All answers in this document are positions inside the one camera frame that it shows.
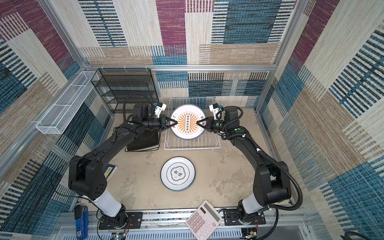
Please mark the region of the black square plate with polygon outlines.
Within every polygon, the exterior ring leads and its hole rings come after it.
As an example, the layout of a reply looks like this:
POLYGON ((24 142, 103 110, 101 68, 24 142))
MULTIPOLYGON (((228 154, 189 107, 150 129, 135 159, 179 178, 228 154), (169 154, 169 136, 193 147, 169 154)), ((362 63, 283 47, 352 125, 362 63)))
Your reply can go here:
POLYGON ((126 146, 125 152, 156 151, 160 147, 160 136, 160 133, 146 130, 137 140, 126 146))

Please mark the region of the white round plate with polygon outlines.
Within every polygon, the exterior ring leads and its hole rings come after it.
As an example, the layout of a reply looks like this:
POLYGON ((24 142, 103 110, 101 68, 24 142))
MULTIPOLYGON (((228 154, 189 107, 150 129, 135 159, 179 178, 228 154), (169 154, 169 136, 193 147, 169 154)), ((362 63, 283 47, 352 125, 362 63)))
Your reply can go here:
POLYGON ((163 185, 174 192, 188 189, 195 181, 196 169, 187 158, 174 157, 168 160, 161 169, 163 185))
POLYGON ((197 122, 206 118, 205 112, 196 105, 185 104, 175 108, 171 119, 178 123, 171 128, 172 133, 182 140, 194 140, 205 131, 197 122))

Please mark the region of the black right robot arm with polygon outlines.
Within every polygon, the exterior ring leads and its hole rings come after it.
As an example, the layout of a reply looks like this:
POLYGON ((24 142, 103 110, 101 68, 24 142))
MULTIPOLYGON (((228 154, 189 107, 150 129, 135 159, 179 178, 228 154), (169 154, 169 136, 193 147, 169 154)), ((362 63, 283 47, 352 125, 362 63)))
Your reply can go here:
POLYGON ((255 170, 252 194, 241 200, 237 207, 239 222, 249 224, 256 215, 271 208, 296 210, 296 205, 288 207, 278 204, 292 196, 292 176, 288 166, 268 156, 249 131, 240 125, 244 111, 240 107, 223 108, 218 104, 210 105, 209 109, 213 116, 197 121, 197 125, 218 134, 222 140, 229 140, 245 155, 255 170))

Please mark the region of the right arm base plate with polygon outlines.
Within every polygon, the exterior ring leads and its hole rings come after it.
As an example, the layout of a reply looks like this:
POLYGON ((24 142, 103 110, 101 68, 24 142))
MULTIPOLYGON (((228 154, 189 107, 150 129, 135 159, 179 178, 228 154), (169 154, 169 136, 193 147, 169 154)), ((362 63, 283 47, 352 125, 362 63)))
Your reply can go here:
POLYGON ((221 209, 225 226, 237 225, 265 225, 266 219, 264 215, 259 213, 246 214, 237 209, 221 209))

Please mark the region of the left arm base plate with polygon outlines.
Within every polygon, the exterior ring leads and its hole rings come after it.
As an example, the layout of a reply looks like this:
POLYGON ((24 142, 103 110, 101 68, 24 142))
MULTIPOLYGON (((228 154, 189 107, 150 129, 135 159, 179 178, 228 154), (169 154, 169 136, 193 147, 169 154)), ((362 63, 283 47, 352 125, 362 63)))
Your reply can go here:
POLYGON ((102 216, 98 230, 139 229, 142 224, 142 212, 119 213, 116 217, 102 216))

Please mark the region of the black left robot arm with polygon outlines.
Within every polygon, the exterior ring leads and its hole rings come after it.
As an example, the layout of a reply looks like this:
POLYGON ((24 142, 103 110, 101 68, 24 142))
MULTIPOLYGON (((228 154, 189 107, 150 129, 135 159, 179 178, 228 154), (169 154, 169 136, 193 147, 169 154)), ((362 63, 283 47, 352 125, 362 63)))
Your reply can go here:
POLYGON ((122 149, 127 146, 144 149, 147 139, 144 133, 152 132, 154 137, 177 124, 177 121, 163 115, 166 104, 161 102, 150 108, 136 104, 131 118, 114 129, 111 137, 95 150, 82 157, 75 156, 69 164, 69 189, 95 205, 115 228, 121 228, 127 221, 126 208, 108 191, 104 169, 122 149))

